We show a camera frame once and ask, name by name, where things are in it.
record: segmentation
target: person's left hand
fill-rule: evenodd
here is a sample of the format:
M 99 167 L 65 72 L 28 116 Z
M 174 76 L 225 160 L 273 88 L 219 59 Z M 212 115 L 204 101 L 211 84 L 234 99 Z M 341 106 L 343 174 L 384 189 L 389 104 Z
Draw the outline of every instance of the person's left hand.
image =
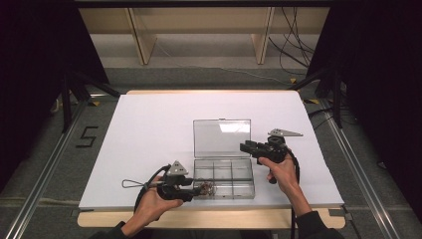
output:
M 132 237 L 167 210 L 182 204 L 183 201 L 180 199 L 164 200 L 158 195 L 156 188 L 149 188 L 143 194 L 133 216 L 121 227 L 121 231 L 127 237 Z

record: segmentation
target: sleeve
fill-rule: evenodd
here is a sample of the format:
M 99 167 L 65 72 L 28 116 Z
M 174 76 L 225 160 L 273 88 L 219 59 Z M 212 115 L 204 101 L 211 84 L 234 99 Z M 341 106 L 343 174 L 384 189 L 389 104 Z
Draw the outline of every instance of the sleeve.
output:
M 109 232 L 97 232 L 96 234 L 92 235 L 90 239 L 127 239 L 128 237 L 126 237 L 121 231 L 121 227 L 123 225 L 124 222 L 120 222 Z
M 304 214 L 296 219 L 300 239 L 342 239 L 343 236 L 335 229 L 323 224 L 317 211 Z

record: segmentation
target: clear plastic box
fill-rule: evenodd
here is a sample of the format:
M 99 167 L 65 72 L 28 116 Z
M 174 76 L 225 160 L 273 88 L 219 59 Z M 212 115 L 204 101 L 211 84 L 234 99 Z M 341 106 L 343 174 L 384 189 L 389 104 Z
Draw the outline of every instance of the clear plastic box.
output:
M 239 149 L 251 138 L 249 119 L 205 119 L 194 123 L 194 186 L 203 189 L 197 199 L 251 199 L 255 197 L 249 153 Z

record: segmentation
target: gray floor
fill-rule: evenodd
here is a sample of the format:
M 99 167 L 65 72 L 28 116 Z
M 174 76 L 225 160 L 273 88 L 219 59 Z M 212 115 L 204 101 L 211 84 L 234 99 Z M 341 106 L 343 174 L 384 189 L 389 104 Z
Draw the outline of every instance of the gray floor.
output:
M 283 44 L 280 36 L 272 36 Z M 257 65 L 247 35 L 162 35 L 159 36 L 149 65 L 140 66 L 130 36 L 93 36 L 111 85 L 122 93 L 131 89 L 286 89 L 291 79 L 302 76 L 286 73 L 279 62 L 279 53 L 269 45 L 266 63 Z M 317 36 L 303 40 L 315 46 Z M 298 58 L 301 52 L 289 46 Z M 282 58 L 289 71 L 305 73 L 306 68 Z M 317 82 L 301 89 L 304 100 L 315 99 Z M 102 92 L 92 89 L 93 94 Z M 108 124 L 116 106 L 115 100 L 99 99 L 97 106 L 87 106 L 71 136 L 60 162 L 26 227 L 23 238 L 87 238 L 100 228 L 78 226 L 78 202 L 82 197 Z M 308 112 L 320 104 L 306 104 Z M 373 212 L 356 181 L 344 154 L 335 140 L 330 121 L 323 113 L 314 116 L 312 124 L 345 208 L 352 221 L 340 229 L 345 238 L 384 238 Z M 343 131 L 356 153 L 364 172 L 382 205 L 392 219 L 400 238 L 422 238 L 422 226 L 403 198 L 388 171 L 379 167 L 377 154 L 356 120 L 344 105 Z M 87 126 L 96 137 L 93 147 L 81 139 Z M 0 237 L 5 237 L 25 198 L 31 193 L 44 165 L 58 142 L 63 127 L 62 110 L 46 121 L 30 157 L 23 161 L 0 194 Z M 289 238 L 288 230 L 278 231 L 279 238 Z

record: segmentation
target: box lid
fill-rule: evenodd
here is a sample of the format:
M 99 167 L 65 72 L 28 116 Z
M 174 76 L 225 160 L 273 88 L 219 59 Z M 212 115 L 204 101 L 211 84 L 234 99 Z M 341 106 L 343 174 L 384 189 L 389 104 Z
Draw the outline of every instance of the box lid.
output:
M 251 139 L 250 119 L 198 119 L 193 134 L 196 158 L 250 156 L 240 150 Z

